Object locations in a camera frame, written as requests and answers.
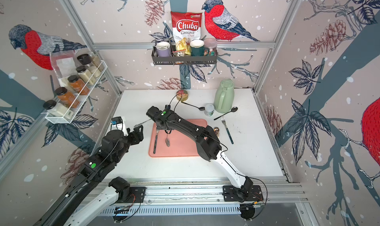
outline black jar lid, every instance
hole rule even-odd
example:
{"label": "black jar lid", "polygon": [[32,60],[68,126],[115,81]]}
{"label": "black jar lid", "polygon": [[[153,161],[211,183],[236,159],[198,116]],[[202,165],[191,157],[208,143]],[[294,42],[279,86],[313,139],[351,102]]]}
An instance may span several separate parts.
{"label": "black jar lid", "polygon": [[42,106],[43,106],[46,110],[50,110],[50,109],[52,109],[56,104],[57,104],[56,101],[54,101],[54,100],[48,100],[48,101],[46,101]]}
{"label": "black jar lid", "polygon": [[55,89],[55,93],[57,95],[64,95],[66,94],[67,92],[67,89],[65,87],[58,87],[57,89]]}
{"label": "black jar lid", "polygon": [[92,62],[91,57],[87,53],[79,55],[76,59],[78,59],[82,65],[87,65]]}
{"label": "black jar lid", "polygon": [[79,72],[79,73],[80,72],[84,72],[84,71],[86,71],[86,67],[85,66],[79,66],[79,67],[76,68],[76,71]]}
{"label": "black jar lid", "polygon": [[67,78],[69,82],[76,82],[78,81],[79,77],[77,75],[71,75]]}

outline dark green mug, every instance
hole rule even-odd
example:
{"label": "dark green mug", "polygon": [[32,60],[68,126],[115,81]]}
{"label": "dark green mug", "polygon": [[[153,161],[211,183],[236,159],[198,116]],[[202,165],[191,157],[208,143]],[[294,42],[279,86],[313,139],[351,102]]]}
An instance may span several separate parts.
{"label": "dark green mug", "polygon": [[207,50],[207,54],[210,49],[204,46],[203,40],[193,40],[190,42],[191,56],[204,56],[204,50]]}

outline pink cutting board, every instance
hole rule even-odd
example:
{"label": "pink cutting board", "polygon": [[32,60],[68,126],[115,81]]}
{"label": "pink cutting board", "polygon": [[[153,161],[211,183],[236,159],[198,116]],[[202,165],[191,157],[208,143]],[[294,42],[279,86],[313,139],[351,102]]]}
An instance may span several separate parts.
{"label": "pink cutting board", "polygon": [[[202,127],[207,126],[205,119],[187,119],[192,124],[196,124]],[[197,152],[196,143],[186,135],[173,130],[171,134],[168,134],[170,141],[170,147],[165,143],[166,133],[164,130],[160,130],[157,136],[156,153],[153,154],[154,141],[156,138],[156,124],[153,124],[152,138],[150,139],[149,156],[151,157],[188,157],[199,156]]]}

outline spoon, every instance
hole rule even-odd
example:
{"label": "spoon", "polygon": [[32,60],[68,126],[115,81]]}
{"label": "spoon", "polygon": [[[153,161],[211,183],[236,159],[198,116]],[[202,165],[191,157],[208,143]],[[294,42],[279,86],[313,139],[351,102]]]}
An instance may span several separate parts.
{"label": "spoon", "polygon": [[219,128],[218,127],[214,128],[214,132],[215,132],[216,137],[219,138],[220,132],[219,132]]}
{"label": "spoon", "polygon": [[[226,114],[228,114],[228,113],[230,113],[230,112],[235,112],[236,110],[237,110],[237,107],[236,107],[236,106],[235,106],[235,107],[232,107],[231,111],[227,112]],[[225,115],[225,114],[222,114],[221,116],[215,118],[214,120],[219,119],[219,118],[222,117],[223,115]]]}
{"label": "spoon", "polygon": [[193,106],[193,107],[195,107],[195,108],[198,108],[199,110],[204,110],[205,108],[204,107],[196,107],[195,105],[191,105],[191,106]]}
{"label": "spoon", "polygon": [[165,143],[168,147],[170,147],[170,142],[169,142],[169,139],[168,139],[168,133],[166,133],[166,139],[165,139]]}

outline fork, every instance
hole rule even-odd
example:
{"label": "fork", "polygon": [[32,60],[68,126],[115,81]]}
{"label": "fork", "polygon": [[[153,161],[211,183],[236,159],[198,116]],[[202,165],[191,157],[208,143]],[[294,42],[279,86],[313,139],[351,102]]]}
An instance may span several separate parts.
{"label": "fork", "polygon": [[221,117],[221,122],[224,124],[224,127],[226,127],[226,130],[227,130],[228,136],[230,137],[231,143],[234,144],[234,141],[232,141],[231,134],[228,131],[228,128],[227,128],[227,125],[226,125],[226,119],[224,118],[224,116]]}

